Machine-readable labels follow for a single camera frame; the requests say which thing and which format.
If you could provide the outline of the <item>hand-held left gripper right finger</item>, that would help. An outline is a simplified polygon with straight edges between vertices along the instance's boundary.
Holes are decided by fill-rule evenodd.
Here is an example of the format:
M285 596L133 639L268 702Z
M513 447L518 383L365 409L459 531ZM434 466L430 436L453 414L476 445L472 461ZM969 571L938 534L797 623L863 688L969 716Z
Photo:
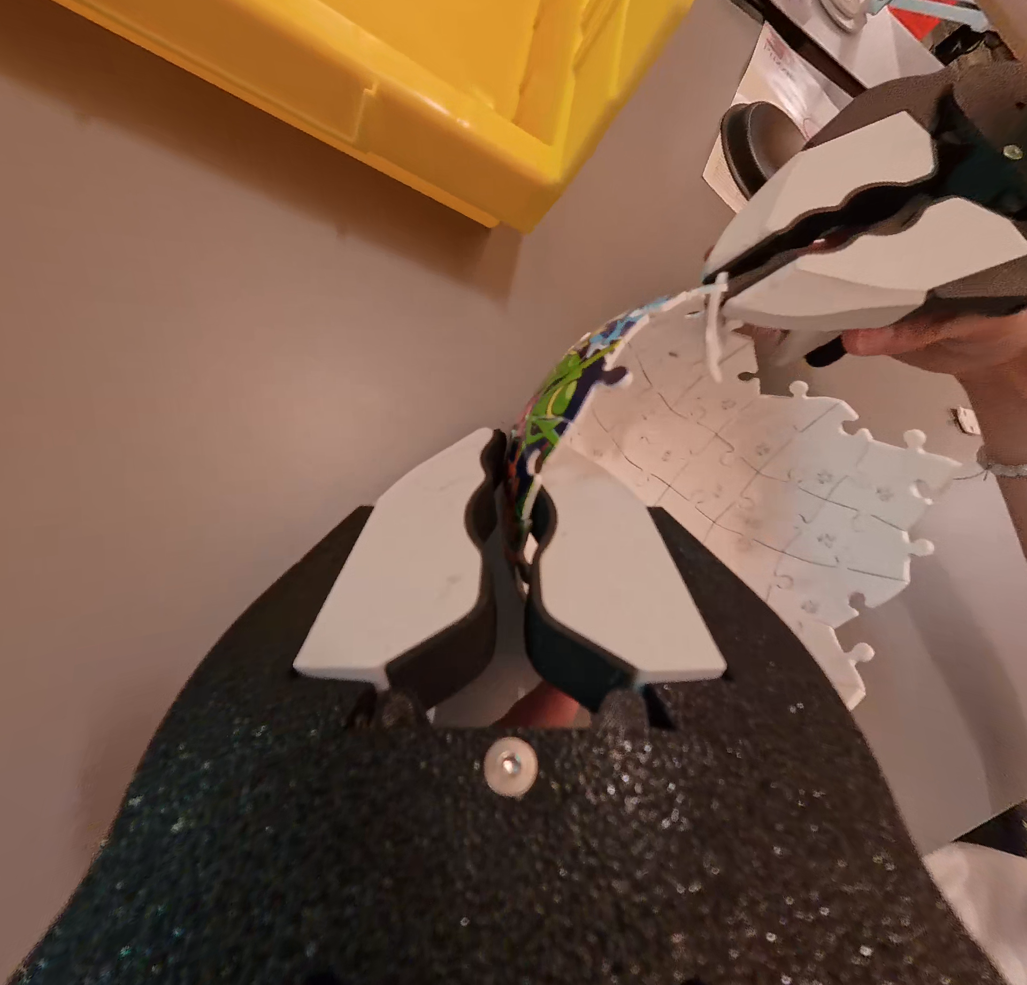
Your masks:
M525 606L539 676L593 714L612 692L722 678L726 659L647 505L573 449L540 479Z

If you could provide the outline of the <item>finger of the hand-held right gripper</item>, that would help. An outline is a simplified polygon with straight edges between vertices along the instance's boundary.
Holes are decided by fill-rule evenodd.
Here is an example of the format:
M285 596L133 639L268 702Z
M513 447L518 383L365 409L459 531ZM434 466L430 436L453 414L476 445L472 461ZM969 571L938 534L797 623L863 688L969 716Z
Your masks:
M726 270L730 285L754 285L791 259L845 247L872 227L842 224L841 206L870 171L871 144L891 143L884 171L899 184L933 171L928 134L896 114L844 138L802 151L737 213L703 265L703 283Z
M931 204L908 228L806 253L759 277L720 312L728 323L831 332L897 323L937 287L1024 258L1025 237L999 213L961 197Z

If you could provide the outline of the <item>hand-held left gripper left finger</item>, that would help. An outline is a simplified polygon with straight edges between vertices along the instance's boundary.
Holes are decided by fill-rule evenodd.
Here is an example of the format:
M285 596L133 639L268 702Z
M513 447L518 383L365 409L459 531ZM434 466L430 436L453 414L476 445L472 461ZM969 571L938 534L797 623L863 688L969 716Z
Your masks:
M432 709L488 668L497 613L485 550L506 453L504 432L480 428L379 497L293 662L299 675Z

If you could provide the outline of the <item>white puzzle piece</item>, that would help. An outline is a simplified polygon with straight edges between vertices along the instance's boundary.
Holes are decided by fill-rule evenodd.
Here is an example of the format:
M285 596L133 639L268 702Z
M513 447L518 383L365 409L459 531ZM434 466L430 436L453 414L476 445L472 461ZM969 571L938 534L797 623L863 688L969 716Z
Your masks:
M679 301L693 308L692 313L699 312L703 315L703 362L710 378L717 384L723 382L723 337L726 332L723 307L729 285L730 275L726 270L722 270L711 282L687 289L677 297Z

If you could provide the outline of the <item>colourful puzzle ball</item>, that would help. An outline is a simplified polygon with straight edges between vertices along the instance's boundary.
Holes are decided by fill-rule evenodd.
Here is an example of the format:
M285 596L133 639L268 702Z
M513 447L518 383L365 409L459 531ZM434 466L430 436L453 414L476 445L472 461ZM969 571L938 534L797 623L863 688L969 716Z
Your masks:
M706 288L636 307L582 336L551 368L516 423L507 457L515 553L530 566L541 490L567 458L560 445L681 524L795 632L848 709L866 696L857 668L870 646L842 649L854 595L879 606L907 588L931 542L910 532L956 478L957 461L854 433L844 401L796 381L766 394L750 339L721 330L707 365Z

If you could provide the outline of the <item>person's right forearm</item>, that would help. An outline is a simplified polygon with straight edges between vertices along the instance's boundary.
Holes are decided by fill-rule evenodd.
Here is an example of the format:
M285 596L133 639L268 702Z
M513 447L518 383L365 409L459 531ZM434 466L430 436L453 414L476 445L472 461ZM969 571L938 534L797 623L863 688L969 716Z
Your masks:
M1007 362L980 375L959 379L982 433L978 458L996 478L1007 516L1026 552L1026 370Z

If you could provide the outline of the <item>black round ball stand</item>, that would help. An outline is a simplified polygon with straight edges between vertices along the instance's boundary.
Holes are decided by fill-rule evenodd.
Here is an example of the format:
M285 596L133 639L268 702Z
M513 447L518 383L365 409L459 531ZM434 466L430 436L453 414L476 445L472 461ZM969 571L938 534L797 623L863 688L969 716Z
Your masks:
M799 125L779 106L734 104L720 124L720 143L731 179L750 200L806 144Z

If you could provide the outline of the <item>person's right hand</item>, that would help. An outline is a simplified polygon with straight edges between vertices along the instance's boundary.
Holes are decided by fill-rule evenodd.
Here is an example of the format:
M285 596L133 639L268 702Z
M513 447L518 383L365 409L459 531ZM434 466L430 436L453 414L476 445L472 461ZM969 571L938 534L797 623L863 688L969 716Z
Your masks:
M1026 388L1026 312L1007 316L916 316L874 329L851 329L841 341L854 356L888 356L955 378L964 390Z

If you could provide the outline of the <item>person's left hand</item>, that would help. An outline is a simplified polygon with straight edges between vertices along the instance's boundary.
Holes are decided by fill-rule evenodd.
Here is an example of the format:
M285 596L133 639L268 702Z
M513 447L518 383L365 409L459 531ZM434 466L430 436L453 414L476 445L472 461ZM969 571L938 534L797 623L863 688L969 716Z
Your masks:
M512 728L571 727L581 710L580 704L554 686L541 682L518 699L496 722Z

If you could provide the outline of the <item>printed instruction sheet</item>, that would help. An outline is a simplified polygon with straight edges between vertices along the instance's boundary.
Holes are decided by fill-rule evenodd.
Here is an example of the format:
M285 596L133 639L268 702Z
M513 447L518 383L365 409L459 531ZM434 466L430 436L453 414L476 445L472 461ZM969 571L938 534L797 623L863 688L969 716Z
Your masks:
M799 125L807 143L851 100L850 94L832 83L789 47L774 29L766 26L761 30L727 111L739 103L773 103ZM703 168L703 180L728 209L738 212L748 200L741 197L727 169L720 143L720 124Z

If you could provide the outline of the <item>white clothing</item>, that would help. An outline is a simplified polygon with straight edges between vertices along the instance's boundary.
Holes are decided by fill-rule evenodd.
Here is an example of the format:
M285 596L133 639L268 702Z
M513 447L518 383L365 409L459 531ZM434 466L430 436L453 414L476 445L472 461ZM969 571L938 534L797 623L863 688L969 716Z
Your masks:
M952 842L924 859L934 884L1001 976L1026 982L1026 859Z

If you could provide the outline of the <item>yellow plastic bin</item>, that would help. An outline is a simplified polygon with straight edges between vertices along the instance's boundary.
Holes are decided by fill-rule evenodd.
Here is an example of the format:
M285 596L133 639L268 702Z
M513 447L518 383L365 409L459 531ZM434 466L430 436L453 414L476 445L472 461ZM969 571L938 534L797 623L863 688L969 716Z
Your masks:
M532 231L694 0L50 0L482 225Z

